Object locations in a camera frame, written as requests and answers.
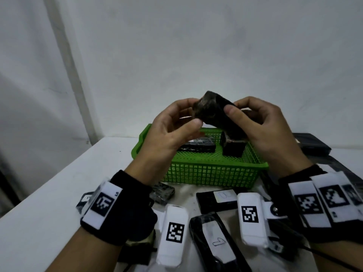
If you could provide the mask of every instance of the white wall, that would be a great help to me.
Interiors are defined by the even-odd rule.
[[[24,198],[90,145],[43,0],[0,0],[0,23],[0,169]]]
[[[99,136],[207,90],[363,147],[363,0],[58,0]]]

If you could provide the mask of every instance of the forearm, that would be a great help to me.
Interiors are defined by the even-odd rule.
[[[80,227],[46,272],[112,272],[120,251]]]
[[[329,256],[337,258],[347,264],[363,270],[363,245],[350,241],[311,243],[312,249],[323,252]],[[314,255],[316,265],[320,272],[348,272],[341,265],[335,264],[325,258]]]

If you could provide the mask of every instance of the white device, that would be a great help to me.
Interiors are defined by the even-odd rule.
[[[267,248],[270,228],[263,209],[264,199],[259,193],[237,195],[238,216],[242,241],[251,246]]]
[[[184,207],[167,205],[157,263],[177,267],[182,262],[185,240],[188,237],[189,214]]]

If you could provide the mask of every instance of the green plastic basket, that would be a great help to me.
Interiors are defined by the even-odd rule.
[[[139,153],[151,124],[142,131],[139,142],[131,151],[133,158]],[[219,145],[221,129],[202,128],[206,136],[212,136],[216,142],[214,153],[193,153],[179,151],[164,176],[164,181],[201,185],[252,188],[261,170],[268,169],[266,162],[256,154],[250,143],[247,144],[241,158],[222,155]]]

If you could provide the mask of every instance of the wrist band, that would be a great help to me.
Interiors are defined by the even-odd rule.
[[[143,240],[157,222],[157,215],[151,209],[151,191],[151,187],[120,170],[95,191],[90,207],[81,218],[81,226],[117,246],[128,239]]]

